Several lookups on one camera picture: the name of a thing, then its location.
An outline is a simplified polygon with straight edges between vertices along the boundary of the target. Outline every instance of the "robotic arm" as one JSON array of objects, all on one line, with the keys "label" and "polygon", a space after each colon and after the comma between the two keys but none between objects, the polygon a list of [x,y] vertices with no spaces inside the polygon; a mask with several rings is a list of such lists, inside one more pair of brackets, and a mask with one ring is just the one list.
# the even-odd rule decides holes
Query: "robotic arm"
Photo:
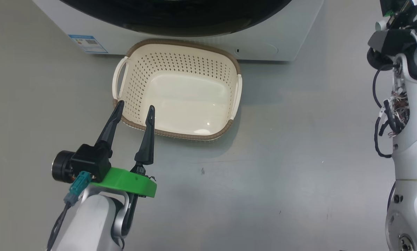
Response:
[{"label": "robotic arm", "polygon": [[[146,176],[144,165],[154,162],[154,106],[146,118],[146,131],[131,171],[111,167],[112,141],[121,119],[124,101],[119,101],[94,146],[83,144],[76,152],[61,151],[52,164],[57,181],[72,183],[66,203],[47,243],[53,247],[67,210],[83,192],[81,203],[57,251],[122,251],[139,197],[154,197],[157,185]],[[123,203],[114,197],[124,198]]]},{"label": "robotic arm", "polygon": [[[376,23],[368,45],[368,62],[378,70],[373,96],[381,108],[374,142],[380,156],[393,158],[396,182],[388,199],[387,244],[391,251],[417,251],[417,0],[380,0],[387,22]],[[393,69],[391,96],[380,103],[375,82],[381,70]],[[385,119],[379,129],[379,122]],[[393,153],[383,154],[377,144],[390,127]]]}]

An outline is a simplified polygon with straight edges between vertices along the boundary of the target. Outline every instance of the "white washing machine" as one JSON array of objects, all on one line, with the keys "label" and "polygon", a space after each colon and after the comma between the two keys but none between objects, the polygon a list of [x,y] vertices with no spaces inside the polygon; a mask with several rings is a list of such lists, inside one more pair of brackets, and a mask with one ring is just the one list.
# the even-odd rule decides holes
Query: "white washing machine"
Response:
[{"label": "white washing machine", "polygon": [[84,52],[148,38],[194,41],[246,60],[296,58],[323,0],[33,0]]}]

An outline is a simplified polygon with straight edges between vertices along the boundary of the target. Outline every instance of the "beige plastic basket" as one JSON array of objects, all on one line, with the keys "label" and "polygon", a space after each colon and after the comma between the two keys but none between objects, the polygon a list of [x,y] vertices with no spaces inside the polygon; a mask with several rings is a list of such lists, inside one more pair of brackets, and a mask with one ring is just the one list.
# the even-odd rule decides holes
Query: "beige plastic basket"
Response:
[{"label": "beige plastic basket", "polygon": [[192,140],[223,135],[235,119],[241,91],[240,67],[229,53],[161,39],[134,45],[118,64],[112,83],[114,106],[125,101],[125,124],[145,130],[149,105],[154,105],[156,134]]}]

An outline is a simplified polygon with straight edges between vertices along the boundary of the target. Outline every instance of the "washing machine door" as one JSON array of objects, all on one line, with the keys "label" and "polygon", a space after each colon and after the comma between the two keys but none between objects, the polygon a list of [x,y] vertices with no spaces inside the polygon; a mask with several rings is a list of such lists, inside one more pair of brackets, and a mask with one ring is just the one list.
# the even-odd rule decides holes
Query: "washing machine door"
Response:
[{"label": "washing machine door", "polygon": [[291,0],[61,0],[102,21],[153,35],[204,37],[258,24]]}]

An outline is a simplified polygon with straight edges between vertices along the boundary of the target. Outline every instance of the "floor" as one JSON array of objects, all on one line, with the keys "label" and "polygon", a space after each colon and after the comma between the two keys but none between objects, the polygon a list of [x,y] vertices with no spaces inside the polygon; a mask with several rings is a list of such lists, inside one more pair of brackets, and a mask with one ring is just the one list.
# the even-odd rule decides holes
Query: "floor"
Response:
[{"label": "floor", "polygon": [[[387,250],[394,165],[374,151],[366,62],[380,18],[377,0],[325,0],[295,62],[241,64],[224,137],[156,137],[157,195],[139,200],[125,250]],[[0,250],[45,249],[68,189],[52,160],[96,140],[118,61],[84,54],[30,0],[0,0]],[[142,135],[118,127],[113,166],[132,167]]]}]

